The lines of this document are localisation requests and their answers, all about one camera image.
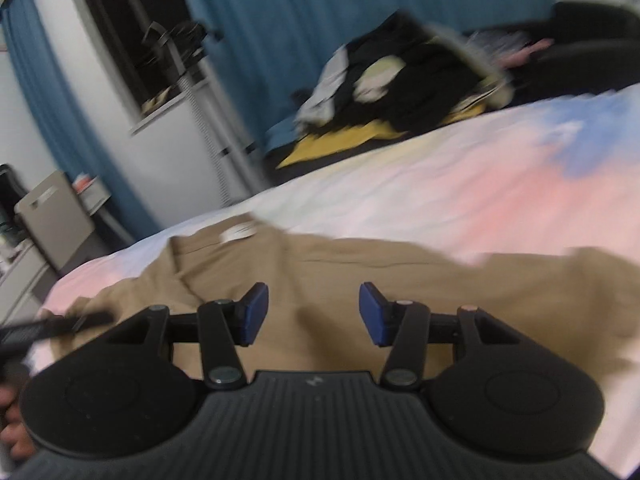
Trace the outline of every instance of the beige chair backrest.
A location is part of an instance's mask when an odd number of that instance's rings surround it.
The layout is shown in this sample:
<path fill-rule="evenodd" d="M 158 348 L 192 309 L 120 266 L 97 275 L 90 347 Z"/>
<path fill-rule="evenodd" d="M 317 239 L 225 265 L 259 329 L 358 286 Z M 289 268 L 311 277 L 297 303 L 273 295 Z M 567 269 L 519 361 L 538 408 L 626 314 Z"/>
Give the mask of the beige chair backrest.
<path fill-rule="evenodd" d="M 62 269 L 95 229 L 62 171 L 50 174 L 25 195 L 15 205 L 15 212 L 57 270 Z"/>

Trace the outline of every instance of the screw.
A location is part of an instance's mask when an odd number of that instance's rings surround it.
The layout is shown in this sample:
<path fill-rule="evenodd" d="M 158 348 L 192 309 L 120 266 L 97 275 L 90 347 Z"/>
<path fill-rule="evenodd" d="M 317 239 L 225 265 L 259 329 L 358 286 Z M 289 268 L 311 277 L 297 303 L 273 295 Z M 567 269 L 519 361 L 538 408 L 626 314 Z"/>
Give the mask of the screw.
<path fill-rule="evenodd" d="M 209 372 L 209 379 L 216 384 L 232 384 L 242 377 L 242 372 L 233 366 L 219 366 Z"/>
<path fill-rule="evenodd" d="M 385 374 L 386 382 L 393 386 L 411 386 L 418 380 L 416 374 L 406 368 L 394 368 Z"/>

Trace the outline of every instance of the bed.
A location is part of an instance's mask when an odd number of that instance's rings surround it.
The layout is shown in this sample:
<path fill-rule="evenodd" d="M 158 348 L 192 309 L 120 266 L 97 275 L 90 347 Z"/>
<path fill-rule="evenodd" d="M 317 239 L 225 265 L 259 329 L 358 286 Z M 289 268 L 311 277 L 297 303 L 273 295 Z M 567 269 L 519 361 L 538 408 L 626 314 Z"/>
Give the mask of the bed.
<path fill-rule="evenodd" d="M 363 153 L 174 226 L 60 280 L 44 308 L 64 314 L 135 277 L 170 237 L 251 212 L 295 233 L 413 242 L 473 265 L 487 253 L 565 254 L 597 246 L 640 264 L 640 86 L 509 108 Z M 35 370 L 52 362 L 47 344 Z M 640 335 L 605 387 L 591 452 L 626 477 L 640 462 Z"/>

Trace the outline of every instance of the window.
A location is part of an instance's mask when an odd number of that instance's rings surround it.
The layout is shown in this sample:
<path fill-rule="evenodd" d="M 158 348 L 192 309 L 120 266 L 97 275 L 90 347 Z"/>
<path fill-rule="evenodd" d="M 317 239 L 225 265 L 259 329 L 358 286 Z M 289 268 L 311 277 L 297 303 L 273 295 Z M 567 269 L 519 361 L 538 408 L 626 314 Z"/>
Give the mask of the window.
<path fill-rule="evenodd" d="M 191 19 L 184 0 L 86 0 L 100 34 L 143 115 L 179 94 L 170 71 L 142 41 L 148 24 L 167 30 Z M 202 79 L 197 68 L 196 80 Z"/>

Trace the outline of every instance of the ribbed black surface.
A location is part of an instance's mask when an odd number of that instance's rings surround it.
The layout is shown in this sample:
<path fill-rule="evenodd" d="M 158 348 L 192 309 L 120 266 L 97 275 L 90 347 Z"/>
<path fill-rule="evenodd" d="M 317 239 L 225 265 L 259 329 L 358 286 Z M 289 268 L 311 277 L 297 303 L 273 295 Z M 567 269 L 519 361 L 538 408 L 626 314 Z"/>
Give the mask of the ribbed black surface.
<path fill-rule="evenodd" d="M 262 372 L 208 397 L 185 430 L 128 458 L 83 462 L 41 452 L 12 480 L 612 480 L 588 455 L 517 465 L 465 449 L 417 397 L 365 372 Z"/>

